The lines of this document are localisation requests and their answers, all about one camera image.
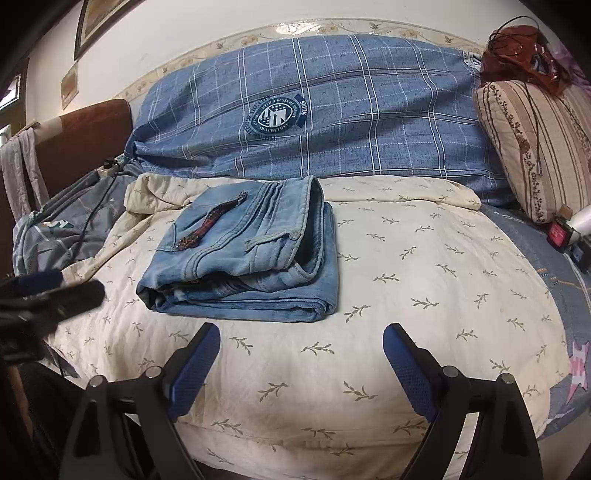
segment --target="pillow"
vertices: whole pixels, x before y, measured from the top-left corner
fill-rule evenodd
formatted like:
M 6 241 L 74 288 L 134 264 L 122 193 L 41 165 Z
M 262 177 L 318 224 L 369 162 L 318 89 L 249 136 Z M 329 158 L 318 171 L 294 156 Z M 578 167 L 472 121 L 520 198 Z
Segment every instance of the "pillow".
M 473 98 L 511 189 L 534 222 L 551 222 L 562 204 L 576 213 L 591 203 L 591 99 L 580 87 L 557 98 L 519 80 L 490 82 Z

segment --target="window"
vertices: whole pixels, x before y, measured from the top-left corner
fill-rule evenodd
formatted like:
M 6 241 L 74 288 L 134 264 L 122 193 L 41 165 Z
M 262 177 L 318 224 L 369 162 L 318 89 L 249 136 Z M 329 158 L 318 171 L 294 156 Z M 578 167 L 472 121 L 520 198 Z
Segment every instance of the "window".
M 0 100 L 0 110 L 4 107 L 16 102 L 20 97 L 21 76 L 17 75 L 8 87 L 7 92 Z

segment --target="black cable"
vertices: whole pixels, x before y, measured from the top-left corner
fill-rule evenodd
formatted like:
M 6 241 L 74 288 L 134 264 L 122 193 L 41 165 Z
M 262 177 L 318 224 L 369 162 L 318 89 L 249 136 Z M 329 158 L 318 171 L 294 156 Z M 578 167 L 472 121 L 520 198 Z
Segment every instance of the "black cable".
M 528 34 L 515 34 L 515 33 L 501 33 L 501 30 L 503 28 L 505 28 L 508 24 L 510 24 L 511 22 L 519 19 L 519 18 L 529 18 L 530 20 L 535 22 L 535 27 L 538 30 L 535 33 L 528 33 Z M 529 15 L 518 15 L 517 17 L 513 17 L 510 20 L 507 20 L 505 23 L 503 23 L 499 28 L 497 28 L 493 33 L 491 33 L 488 37 L 488 44 L 486 45 L 486 47 L 488 48 L 488 50 L 493 53 L 492 49 L 491 49 L 491 42 L 495 41 L 497 37 L 501 37 L 501 38 L 505 38 L 505 37 L 509 37 L 511 39 L 513 39 L 515 42 L 517 42 L 519 44 L 519 46 L 521 46 L 521 48 L 523 49 L 523 45 L 516 39 L 516 37 L 533 37 L 533 36 L 537 36 L 540 33 L 540 24 L 538 23 L 538 21 L 535 18 L 530 17 Z M 517 55 L 519 55 L 520 52 L 515 53 L 513 55 L 508 55 L 505 54 L 507 57 L 515 57 Z
M 96 212 L 99 210 L 100 206 L 102 205 L 105 197 L 107 196 L 110 189 L 113 187 L 113 184 L 115 183 L 115 179 L 117 178 L 117 174 L 119 173 L 119 168 L 120 168 L 119 164 L 116 164 L 114 166 L 115 171 L 111 172 L 111 174 L 110 174 L 112 176 L 111 183 L 109 184 L 109 186 L 105 190 L 105 192 L 104 192 L 103 196 L 100 198 L 99 202 L 92 209 L 90 215 L 88 216 L 88 218 L 86 219 L 86 222 L 84 223 L 84 227 L 82 227 L 82 233 L 80 234 L 80 238 L 78 239 L 78 242 L 74 246 L 74 250 L 72 252 L 72 260 L 73 261 L 76 260 L 76 257 L 80 253 L 80 248 L 82 247 L 82 241 L 84 240 L 84 235 L 86 234 L 86 228 L 88 227 L 90 220 L 95 216 Z
M 501 33 L 501 30 L 503 28 L 505 28 L 508 24 L 510 24 L 511 22 L 519 19 L 519 18 L 529 18 L 530 20 L 532 20 L 535 23 L 535 27 L 537 29 L 536 32 L 534 33 L 529 33 L 529 34 L 515 34 L 515 33 Z M 498 53 L 495 52 L 496 48 L 498 47 L 492 47 L 491 44 L 497 39 L 497 38 L 511 38 L 514 42 L 516 42 L 520 47 L 521 50 L 523 50 L 523 44 L 519 41 L 518 37 L 536 37 L 537 35 L 541 34 L 540 32 L 540 24 L 538 23 L 538 21 L 535 18 L 530 17 L 529 15 L 518 15 L 517 17 L 513 17 L 510 20 L 507 20 L 505 23 L 503 23 L 497 30 L 495 30 L 492 34 L 490 34 L 490 36 L 488 37 L 488 44 L 486 45 L 486 48 L 488 49 L 488 51 L 491 53 L 491 55 L 494 55 L 495 57 L 498 57 Z M 504 56 L 507 57 L 516 57 L 517 55 L 519 55 L 521 52 L 516 52 L 514 54 L 508 54 L 508 53 L 504 53 Z M 525 88 L 525 93 L 527 94 L 527 101 L 530 104 L 530 108 L 531 108 L 531 112 L 534 115 L 534 120 L 535 120 L 535 160 L 536 160 L 536 171 L 538 175 L 542 175 L 542 161 L 540 159 L 540 120 L 538 119 L 538 115 L 535 112 L 534 109 L 534 103 L 531 99 L 531 94 L 530 94 L 530 90 L 527 88 L 527 82 L 523 81 L 523 86 Z

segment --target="picture frame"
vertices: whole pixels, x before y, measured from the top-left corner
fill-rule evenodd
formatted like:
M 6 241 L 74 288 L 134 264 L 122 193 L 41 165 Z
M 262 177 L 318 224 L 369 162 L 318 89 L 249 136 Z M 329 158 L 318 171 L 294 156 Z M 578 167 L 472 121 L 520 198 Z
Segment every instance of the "picture frame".
M 84 0 L 74 43 L 74 60 L 142 0 Z
M 60 82 L 61 109 L 65 110 L 78 94 L 78 62 L 72 65 Z

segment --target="folded jeans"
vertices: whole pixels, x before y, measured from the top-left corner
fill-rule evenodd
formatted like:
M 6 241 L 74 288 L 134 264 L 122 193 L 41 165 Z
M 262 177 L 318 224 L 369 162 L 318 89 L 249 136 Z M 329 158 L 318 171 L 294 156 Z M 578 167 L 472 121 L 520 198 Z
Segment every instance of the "folded jeans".
M 313 322 L 334 312 L 337 289 L 332 208 L 309 176 L 206 190 L 164 235 L 137 294 L 163 313 Z

